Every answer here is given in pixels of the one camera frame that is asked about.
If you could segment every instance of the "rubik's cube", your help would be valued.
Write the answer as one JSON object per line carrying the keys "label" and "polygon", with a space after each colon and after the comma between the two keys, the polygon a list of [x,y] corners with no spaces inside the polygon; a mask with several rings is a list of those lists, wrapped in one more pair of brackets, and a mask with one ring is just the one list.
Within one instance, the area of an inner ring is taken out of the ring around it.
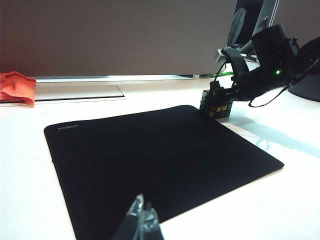
{"label": "rubik's cube", "polygon": [[[208,92],[209,90],[203,90],[202,98],[204,98],[208,94]],[[212,119],[221,119],[229,117],[231,107],[232,102],[229,102],[223,106],[203,105],[202,103],[200,103],[199,110]]]}

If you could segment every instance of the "gray wall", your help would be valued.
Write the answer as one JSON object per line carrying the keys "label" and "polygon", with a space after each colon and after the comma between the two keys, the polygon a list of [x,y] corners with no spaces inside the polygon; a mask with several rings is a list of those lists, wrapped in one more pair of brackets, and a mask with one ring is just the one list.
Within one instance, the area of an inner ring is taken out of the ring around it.
{"label": "gray wall", "polygon": [[211,74],[236,0],[2,0],[1,71]]}
{"label": "gray wall", "polygon": [[282,23],[289,37],[302,45],[320,37],[319,0],[280,0],[273,24]]}

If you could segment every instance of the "monitor stand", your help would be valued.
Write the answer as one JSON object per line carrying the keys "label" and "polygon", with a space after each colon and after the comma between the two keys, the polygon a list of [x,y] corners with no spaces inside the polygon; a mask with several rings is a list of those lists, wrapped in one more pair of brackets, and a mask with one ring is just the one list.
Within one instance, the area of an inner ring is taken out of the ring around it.
{"label": "monitor stand", "polygon": [[307,76],[288,91],[298,97],[320,102],[320,74]]}

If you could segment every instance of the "red towel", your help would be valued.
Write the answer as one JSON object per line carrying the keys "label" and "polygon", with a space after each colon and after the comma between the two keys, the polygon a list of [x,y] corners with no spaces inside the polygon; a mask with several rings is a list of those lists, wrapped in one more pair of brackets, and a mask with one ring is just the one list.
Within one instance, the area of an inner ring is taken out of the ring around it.
{"label": "red towel", "polygon": [[0,73],[0,100],[23,100],[33,107],[36,82],[16,71]]}

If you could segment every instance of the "desk surface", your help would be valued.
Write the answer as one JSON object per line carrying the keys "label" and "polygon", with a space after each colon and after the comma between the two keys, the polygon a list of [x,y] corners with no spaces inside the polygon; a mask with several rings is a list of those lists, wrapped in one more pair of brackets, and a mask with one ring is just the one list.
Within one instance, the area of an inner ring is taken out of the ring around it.
{"label": "desk surface", "polygon": [[[46,126],[177,105],[199,107],[208,86],[209,80],[202,79],[126,84],[119,86],[125,98],[37,102],[34,108],[1,105],[0,238],[75,239],[43,133]],[[165,239],[320,239],[319,107],[287,91],[261,108],[235,102],[230,117],[219,122],[284,168],[162,223]]]}

